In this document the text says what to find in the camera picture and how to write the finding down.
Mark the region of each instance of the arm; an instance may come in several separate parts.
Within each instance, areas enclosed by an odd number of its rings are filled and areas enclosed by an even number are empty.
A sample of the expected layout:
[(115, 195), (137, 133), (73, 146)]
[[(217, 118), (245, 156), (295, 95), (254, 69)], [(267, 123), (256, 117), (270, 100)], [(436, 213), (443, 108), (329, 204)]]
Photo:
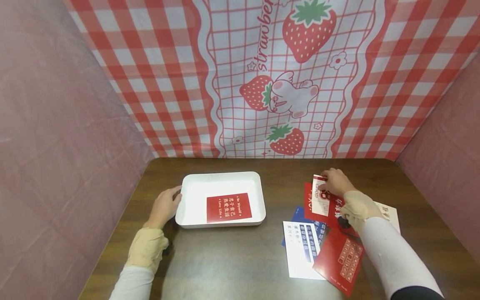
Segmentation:
[(168, 239), (163, 235), (163, 226), (176, 213), (181, 200), (178, 186), (163, 191), (155, 200), (150, 218), (140, 229), (128, 252), (127, 263), (123, 267), (110, 300), (148, 300), (152, 282), (162, 252), (168, 247)]
[(328, 178), (321, 187), (343, 196), (341, 213), (359, 233), (363, 246), (380, 275), (388, 299), (443, 299), (435, 279), (415, 251), (383, 218), (377, 205), (355, 189), (341, 170), (322, 173)]

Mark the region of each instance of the wooden table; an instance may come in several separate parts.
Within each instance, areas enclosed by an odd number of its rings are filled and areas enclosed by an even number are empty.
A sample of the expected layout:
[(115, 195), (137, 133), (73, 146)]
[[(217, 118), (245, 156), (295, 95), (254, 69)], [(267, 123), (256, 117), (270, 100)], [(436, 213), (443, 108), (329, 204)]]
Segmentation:
[[(396, 207), (402, 236), (437, 279), (447, 299), (480, 299), (480, 268), (423, 196), (393, 162), (383, 159), (158, 158), (145, 170), (80, 299), (106, 300), (153, 200), (195, 173), (260, 174), (267, 217), (260, 226), (182, 229), (168, 224), (174, 251), (160, 263), (150, 299), (346, 299), (327, 281), (288, 277), (282, 221), (303, 205), (303, 184), (340, 168), (374, 200)], [(385, 299), (367, 256), (350, 299)]]

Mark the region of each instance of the white card with blue text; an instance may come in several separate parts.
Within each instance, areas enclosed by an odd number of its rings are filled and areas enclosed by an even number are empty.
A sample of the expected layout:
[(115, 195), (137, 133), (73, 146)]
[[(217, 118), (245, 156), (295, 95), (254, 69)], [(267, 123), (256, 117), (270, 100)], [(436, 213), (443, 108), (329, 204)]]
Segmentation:
[(284, 221), (283, 231), (290, 278), (325, 280), (312, 268), (320, 252), (315, 225)]

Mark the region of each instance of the red and white gingham cloth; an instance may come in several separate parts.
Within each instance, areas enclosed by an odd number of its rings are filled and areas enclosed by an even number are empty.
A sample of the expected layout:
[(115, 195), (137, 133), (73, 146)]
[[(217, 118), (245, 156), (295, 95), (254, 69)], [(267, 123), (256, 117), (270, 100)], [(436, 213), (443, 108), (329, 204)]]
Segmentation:
[[(300, 64), (282, 25), (305, 1), (65, 3), (156, 156), (396, 159), (478, 51), (480, 2), (327, 0), (337, 17), (331, 41)], [(263, 12), (267, 72), (253, 58)], [(318, 87), (305, 116), (256, 111), (240, 95), (256, 76), (286, 71), (296, 89)], [(267, 140), (283, 124), (304, 135), (293, 156)]]

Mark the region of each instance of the checkered fabric backdrop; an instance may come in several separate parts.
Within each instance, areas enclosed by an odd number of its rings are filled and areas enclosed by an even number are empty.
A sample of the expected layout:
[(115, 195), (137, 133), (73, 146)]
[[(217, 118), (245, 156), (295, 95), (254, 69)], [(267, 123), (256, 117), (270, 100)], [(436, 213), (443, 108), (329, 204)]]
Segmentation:
[(156, 156), (396, 159), (480, 41), (477, 0), (65, 4)]

